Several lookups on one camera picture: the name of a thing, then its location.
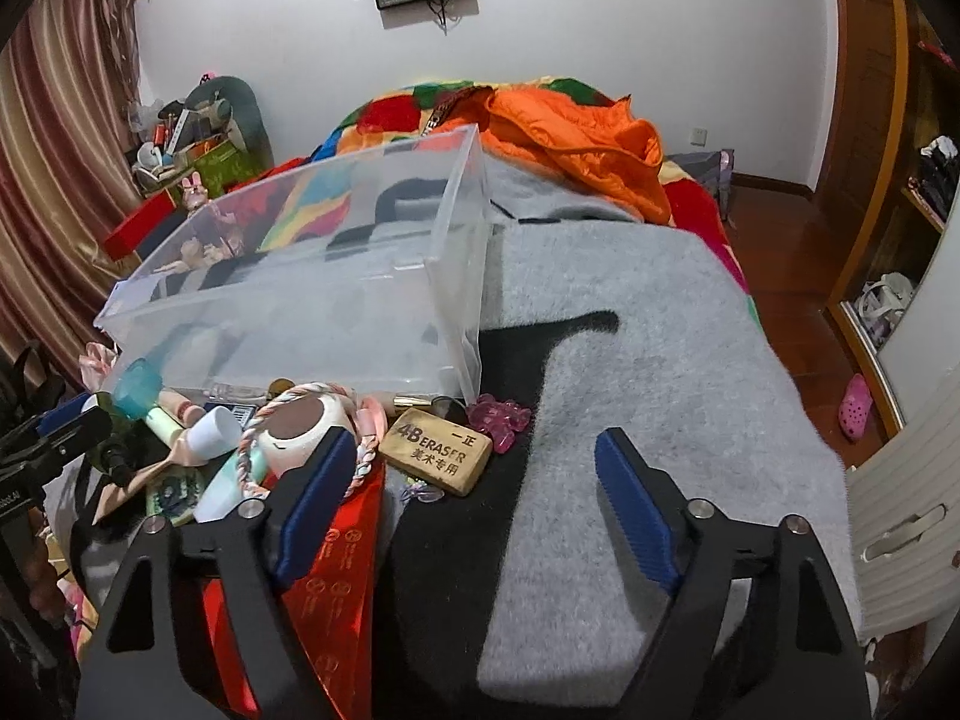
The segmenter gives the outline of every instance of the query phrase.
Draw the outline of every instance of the clear plastic bin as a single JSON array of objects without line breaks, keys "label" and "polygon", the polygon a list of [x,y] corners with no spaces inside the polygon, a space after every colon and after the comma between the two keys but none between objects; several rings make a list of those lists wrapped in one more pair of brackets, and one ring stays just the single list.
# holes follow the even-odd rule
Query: clear plastic bin
[{"label": "clear plastic bin", "polygon": [[227,194],[110,296],[107,385],[143,357],[173,388],[286,377],[472,402],[489,205],[476,127]]}]

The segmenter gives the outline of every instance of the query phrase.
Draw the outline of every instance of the braided rope handle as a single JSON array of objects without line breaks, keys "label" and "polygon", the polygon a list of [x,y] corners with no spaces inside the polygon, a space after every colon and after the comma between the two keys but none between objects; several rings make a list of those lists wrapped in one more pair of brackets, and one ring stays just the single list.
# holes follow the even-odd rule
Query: braided rope handle
[{"label": "braided rope handle", "polygon": [[[243,498],[266,498],[270,490],[263,488],[253,480],[253,463],[251,462],[251,449],[256,437],[263,430],[267,420],[277,413],[281,406],[293,403],[304,397],[319,397],[320,395],[342,395],[354,409],[360,408],[360,397],[354,389],[347,389],[344,386],[336,384],[323,384],[323,382],[312,382],[311,384],[301,384],[292,386],[283,394],[272,399],[269,403],[261,406],[253,415],[253,419],[247,424],[247,429],[240,437],[240,445],[237,446],[237,485]],[[354,427],[358,427],[354,415],[350,415]],[[366,435],[361,437],[357,445],[357,465],[353,473],[353,479],[350,481],[347,492],[344,493],[344,500],[350,498],[362,487],[364,480],[373,468],[373,461],[376,459],[376,448],[380,445],[379,437]]]}]

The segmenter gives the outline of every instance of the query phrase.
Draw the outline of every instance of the pink slipper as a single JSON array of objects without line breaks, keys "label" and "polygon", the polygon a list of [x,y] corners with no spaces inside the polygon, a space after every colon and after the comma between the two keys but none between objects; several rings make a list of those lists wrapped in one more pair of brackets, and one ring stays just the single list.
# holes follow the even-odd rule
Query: pink slipper
[{"label": "pink slipper", "polygon": [[852,442],[862,439],[867,430],[867,416],[870,415],[870,406],[874,405],[874,398],[870,395],[863,375],[858,373],[850,384],[847,384],[846,394],[840,402],[840,429],[844,436]]}]

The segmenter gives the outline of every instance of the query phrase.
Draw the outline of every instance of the orange jacket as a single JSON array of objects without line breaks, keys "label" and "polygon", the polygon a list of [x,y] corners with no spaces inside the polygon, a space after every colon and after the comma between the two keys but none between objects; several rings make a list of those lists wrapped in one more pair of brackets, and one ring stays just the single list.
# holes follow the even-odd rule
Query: orange jacket
[{"label": "orange jacket", "polygon": [[653,124],[632,117],[630,98],[603,108],[532,86],[481,87],[434,131],[463,124],[479,125],[487,151],[575,178],[642,220],[669,221],[670,202],[656,178],[664,147]]}]

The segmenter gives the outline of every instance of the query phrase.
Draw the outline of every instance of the silver screw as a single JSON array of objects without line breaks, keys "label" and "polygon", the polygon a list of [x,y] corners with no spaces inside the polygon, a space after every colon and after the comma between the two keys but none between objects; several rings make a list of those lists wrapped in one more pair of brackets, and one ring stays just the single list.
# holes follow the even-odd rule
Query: silver screw
[{"label": "silver screw", "polygon": [[159,533],[167,526],[167,518],[161,517],[159,514],[154,514],[152,517],[147,517],[143,520],[143,530],[147,533]]},{"label": "silver screw", "polygon": [[266,504],[259,498],[250,498],[237,507],[237,512],[243,519],[253,519],[253,517],[259,517],[266,508]]},{"label": "silver screw", "polygon": [[716,507],[703,498],[694,498],[686,505],[686,510],[697,519],[710,519],[717,513]]},{"label": "silver screw", "polygon": [[786,518],[786,529],[790,533],[796,533],[797,536],[806,536],[810,532],[810,523],[803,519],[800,514],[790,514]]}]

